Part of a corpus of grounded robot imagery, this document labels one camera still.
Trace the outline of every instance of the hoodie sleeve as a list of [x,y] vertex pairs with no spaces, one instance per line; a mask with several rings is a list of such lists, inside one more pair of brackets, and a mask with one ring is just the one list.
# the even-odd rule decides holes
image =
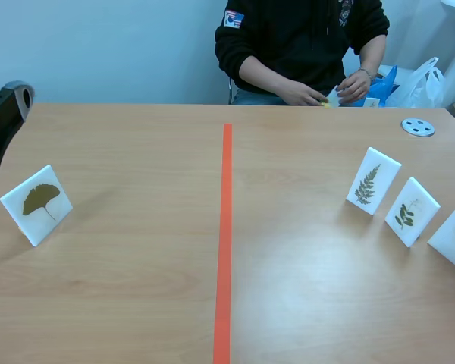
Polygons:
[[258,34],[257,0],[228,0],[226,11],[237,13],[243,17],[240,27],[226,24],[225,15],[221,26],[215,32],[215,54],[219,67],[234,79],[239,78],[243,62],[249,56],[256,56],[254,45]]
[[388,34],[389,20],[384,15],[382,3],[380,0],[355,0],[359,5],[359,13],[356,22],[356,31],[354,33],[351,47],[358,55],[361,48],[376,36]]

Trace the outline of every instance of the orange tape line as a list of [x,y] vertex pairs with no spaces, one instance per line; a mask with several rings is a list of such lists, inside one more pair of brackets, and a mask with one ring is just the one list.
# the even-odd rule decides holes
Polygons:
[[231,360],[231,246],[233,223],[233,126],[224,124],[219,228],[218,292],[215,302],[213,364]]

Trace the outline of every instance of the pressed plant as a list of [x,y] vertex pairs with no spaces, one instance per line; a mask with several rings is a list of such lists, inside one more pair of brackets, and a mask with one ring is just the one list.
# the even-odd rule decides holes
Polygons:
[[357,202],[361,202],[363,205],[368,205],[371,203],[369,199],[374,196],[374,178],[379,171],[381,165],[377,165],[372,171],[370,171],[365,177],[364,180],[361,180],[359,188],[356,190],[355,194],[357,196]]
[[61,191],[59,191],[59,189],[54,185],[40,184],[36,188],[30,190],[29,195],[24,201],[24,210],[22,214],[24,216],[28,216],[32,212],[43,207],[45,212],[47,212],[49,216],[55,220],[54,216],[51,215],[46,206],[51,199],[59,196],[60,193]]
[[397,223],[401,226],[401,230],[403,230],[404,228],[404,225],[406,226],[413,226],[413,217],[415,216],[415,213],[411,211],[411,209],[416,206],[416,204],[418,203],[418,200],[415,199],[414,201],[412,201],[408,208],[406,207],[405,204],[402,204],[401,205],[401,209],[400,209],[400,215],[399,216],[394,216],[394,218],[396,219]]

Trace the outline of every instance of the white wall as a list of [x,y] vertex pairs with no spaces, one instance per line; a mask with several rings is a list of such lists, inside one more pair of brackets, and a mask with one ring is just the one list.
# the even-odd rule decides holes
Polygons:
[[[440,0],[382,0],[391,22],[383,63],[416,69],[431,57],[445,72],[455,56],[455,20],[448,17]],[[359,67],[349,51],[344,59],[347,73]]]
[[[226,103],[214,31],[227,0],[1,0],[0,87],[25,80],[45,102]],[[385,64],[455,55],[440,0],[383,0]],[[359,67],[354,54],[347,71]]]

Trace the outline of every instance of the wooden table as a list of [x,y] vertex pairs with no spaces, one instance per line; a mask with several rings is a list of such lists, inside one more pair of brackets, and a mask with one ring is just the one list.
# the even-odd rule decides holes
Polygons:
[[[446,111],[40,104],[0,196],[50,164],[74,210],[32,248],[0,204],[0,364],[212,362],[223,123],[231,362],[455,364],[455,267],[426,244],[455,209]],[[374,218],[344,202],[368,146],[403,163]],[[442,207],[407,249],[384,217],[412,176]]]

